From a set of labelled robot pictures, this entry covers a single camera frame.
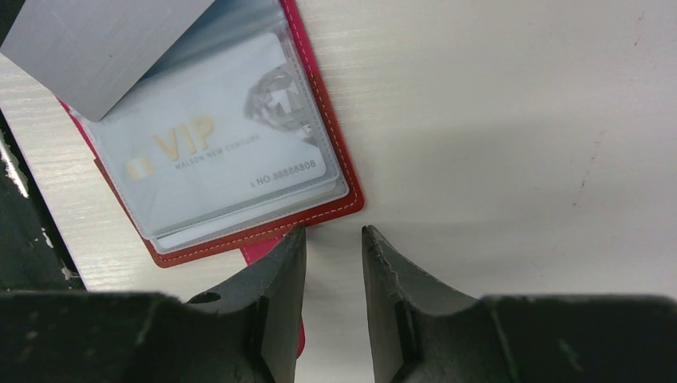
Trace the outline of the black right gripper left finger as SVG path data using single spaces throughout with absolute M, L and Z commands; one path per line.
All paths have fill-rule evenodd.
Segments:
M 188 302 L 157 293 L 1 296 L 4 382 L 292 382 L 306 230 Z

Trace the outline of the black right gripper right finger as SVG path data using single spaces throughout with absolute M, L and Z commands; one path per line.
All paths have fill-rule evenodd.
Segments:
M 641 294 L 473 298 L 362 229 L 377 382 L 673 382 L 676 302 Z

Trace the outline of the red leather card holder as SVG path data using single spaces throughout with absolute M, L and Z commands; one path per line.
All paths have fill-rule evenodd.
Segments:
M 86 119 L 72 107 L 66 108 L 69 117 L 92 151 L 95 165 L 125 210 L 154 263 L 159 267 L 174 267 L 232 250 L 240 250 L 246 263 L 254 263 L 293 227 L 323 223 L 363 208 L 364 196 L 358 177 L 355 175 L 350 154 L 342 138 L 298 8 L 293 1 L 214 2 L 113 109 L 138 83 L 155 77 L 167 69 L 203 57 L 214 49 L 236 45 L 265 33 L 279 35 L 285 45 L 287 54 L 303 82 L 306 95 L 326 131 L 331 150 L 337 160 L 338 178 L 332 183 L 289 195 L 282 199 L 279 207 L 266 204 L 254 211 L 242 211 L 241 223 L 222 226 L 209 221 L 166 236 L 152 238 L 143 236 L 86 131 L 89 122 L 98 121 Z

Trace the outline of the silver VIP card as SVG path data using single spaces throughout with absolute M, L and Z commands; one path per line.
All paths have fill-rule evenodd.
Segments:
M 138 83 L 86 131 L 147 238 L 332 183 L 338 164 L 279 35 L 217 48 Z

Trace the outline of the white card gold stripe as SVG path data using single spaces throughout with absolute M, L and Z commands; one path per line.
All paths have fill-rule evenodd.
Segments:
M 210 1 L 26 1 L 2 54 L 92 121 L 101 120 Z

